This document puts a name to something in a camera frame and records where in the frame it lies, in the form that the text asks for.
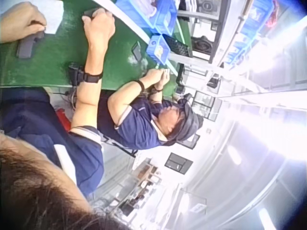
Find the black watch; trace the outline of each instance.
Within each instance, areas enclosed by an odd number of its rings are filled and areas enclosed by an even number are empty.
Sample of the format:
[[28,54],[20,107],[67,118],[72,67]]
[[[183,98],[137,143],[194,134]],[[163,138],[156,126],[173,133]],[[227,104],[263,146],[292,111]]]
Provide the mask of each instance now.
[[73,86],[78,86],[81,82],[98,83],[102,79],[103,72],[99,75],[91,75],[84,72],[84,67],[72,62],[69,65],[68,75]]

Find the gray object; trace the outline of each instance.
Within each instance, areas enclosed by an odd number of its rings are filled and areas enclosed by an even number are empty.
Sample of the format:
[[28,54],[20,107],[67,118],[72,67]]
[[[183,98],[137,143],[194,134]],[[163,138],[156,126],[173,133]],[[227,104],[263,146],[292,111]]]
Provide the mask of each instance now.
[[21,59],[31,58],[34,44],[43,37],[44,31],[41,31],[22,39],[18,44],[17,57]]

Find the white sleeve trim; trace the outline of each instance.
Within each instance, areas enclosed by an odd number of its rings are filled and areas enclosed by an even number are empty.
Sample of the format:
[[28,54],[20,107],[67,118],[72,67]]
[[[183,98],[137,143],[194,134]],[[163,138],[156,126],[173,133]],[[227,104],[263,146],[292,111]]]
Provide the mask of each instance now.
[[82,137],[88,138],[88,139],[98,143],[99,145],[101,145],[100,136],[97,133],[95,133],[91,130],[88,130],[88,129],[83,128],[83,127],[74,127],[70,130],[70,132],[78,134]]
[[54,149],[58,155],[59,161],[62,166],[62,170],[68,175],[71,180],[77,184],[77,177],[76,177],[76,168],[71,161],[70,156],[64,145],[54,145]]

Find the hand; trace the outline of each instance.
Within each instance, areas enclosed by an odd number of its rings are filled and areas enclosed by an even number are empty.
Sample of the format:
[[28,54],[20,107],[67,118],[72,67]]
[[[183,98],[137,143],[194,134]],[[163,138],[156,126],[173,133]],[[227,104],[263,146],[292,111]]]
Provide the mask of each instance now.
[[84,31],[92,52],[105,53],[110,38],[115,33],[115,19],[110,12],[100,8],[93,13],[93,19],[83,16]]
[[169,82],[169,74],[170,70],[165,69],[161,76],[161,79],[154,85],[157,90],[162,90],[163,87]]
[[146,76],[141,78],[142,83],[144,84],[145,88],[156,84],[162,77],[164,73],[163,69],[150,69]]
[[0,42],[12,42],[45,30],[47,22],[37,7],[29,2],[19,3],[7,12],[1,20]]

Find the black device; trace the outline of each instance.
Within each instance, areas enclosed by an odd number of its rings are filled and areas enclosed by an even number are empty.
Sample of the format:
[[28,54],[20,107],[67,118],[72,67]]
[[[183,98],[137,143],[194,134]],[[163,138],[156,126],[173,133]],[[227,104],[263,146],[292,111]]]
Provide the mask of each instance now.
[[78,86],[81,82],[98,83],[103,73],[99,75],[90,75],[84,72],[84,66],[72,62],[68,67],[68,76],[72,86]]
[[31,58],[35,43],[41,40],[44,37],[44,34],[44,31],[40,31],[20,40],[17,48],[17,57],[21,59]]
[[138,62],[142,60],[141,45],[138,41],[132,47],[132,53]]

